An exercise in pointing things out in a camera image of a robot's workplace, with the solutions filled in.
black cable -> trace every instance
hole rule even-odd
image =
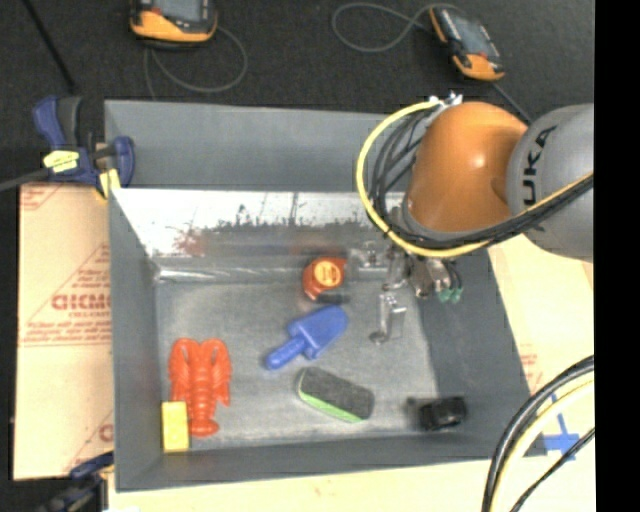
[[[595,371],[595,357],[593,355],[584,358],[570,366],[552,381],[533,394],[518,410],[504,430],[491,459],[491,465],[487,475],[481,512],[490,512],[495,485],[502,472],[502,468],[509,453],[521,434],[522,430],[536,417],[540,406],[559,388],[574,381],[582,375]]]
[[[576,455],[582,448],[584,448],[592,439],[595,438],[596,428],[593,427],[589,432],[587,432],[584,436],[582,436],[578,441],[576,441],[571,448],[569,448],[562,457],[560,457],[555,464],[553,464],[545,473],[542,475],[536,482],[531,485],[523,494],[518,498],[518,501],[511,508],[510,512],[518,512],[524,502],[533,494],[533,492],[542,484],[547,478],[553,475],[556,471],[558,471],[564,464],[571,459],[574,455]]]
[[[229,39],[231,39],[231,41],[240,50],[240,54],[242,55],[242,68],[238,73],[238,75],[230,82],[227,82],[226,84],[222,84],[222,85],[216,85],[212,87],[203,87],[203,86],[193,85],[188,82],[185,82],[184,80],[181,80],[180,78],[175,76],[173,73],[171,73],[171,71],[169,71],[167,67],[162,63],[162,61],[158,57],[155,50],[153,50],[152,48],[145,48],[143,61],[142,61],[143,69],[144,69],[144,77],[147,83],[147,89],[149,90],[149,93],[152,99],[156,99],[156,93],[153,89],[153,85],[151,84],[151,75],[149,72],[149,56],[153,58],[153,61],[155,62],[156,66],[158,66],[158,69],[160,69],[160,71],[166,78],[168,78],[171,82],[173,82],[177,86],[182,87],[183,89],[186,89],[191,92],[197,92],[200,94],[220,93],[220,92],[228,91],[229,89],[236,86],[242,81],[244,76],[247,74],[247,70],[249,69],[249,57],[247,55],[247,51],[245,50],[242,42],[235,35],[229,32],[227,29],[218,26],[217,30],[222,32]]]
[[[56,46],[53,44],[53,41],[51,40],[51,37],[49,37],[49,33],[47,32],[47,29],[42,23],[40,16],[38,16],[38,13],[36,12],[33,5],[31,4],[31,0],[22,0],[22,4],[27,9],[27,11],[29,11],[29,15],[31,16],[33,23],[38,29],[38,32],[40,33],[40,37],[42,38],[45,45],[47,46],[47,49],[49,50],[49,53],[53,57],[53,60],[56,61],[56,65],[58,66],[60,73],[62,73],[64,81],[67,83],[67,90],[69,94],[71,95],[75,94],[78,90],[78,86],[73,80],[73,78],[71,77],[71,73],[69,73],[67,66],[65,65],[64,61],[62,60],[62,57],[60,56],[60,54],[58,53],[58,50],[56,49]]]

black object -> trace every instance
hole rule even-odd
[[[462,397],[440,398],[428,402],[411,400],[410,406],[415,407],[418,425],[424,430],[455,427],[467,416],[467,406]]]

yellow block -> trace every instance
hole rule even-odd
[[[189,449],[186,402],[162,402],[162,444],[165,452]]]

blue handle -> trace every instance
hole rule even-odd
[[[69,144],[60,120],[58,119],[58,98],[47,96],[40,100],[33,109],[33,122],[36,130],[42,135],[52,149],[58,149]]]
[[[278,347],[271,352],[265,361],[269,370],[277,370],[291,361],[294,357],[301,354],[305,349],[307,342],[303,336],[295,336],[287,341],[284,345]]]

cardboard sheet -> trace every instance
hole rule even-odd
[[[88,187],[21,189],[16,480],[64,476],[113,445],[106,206]]]

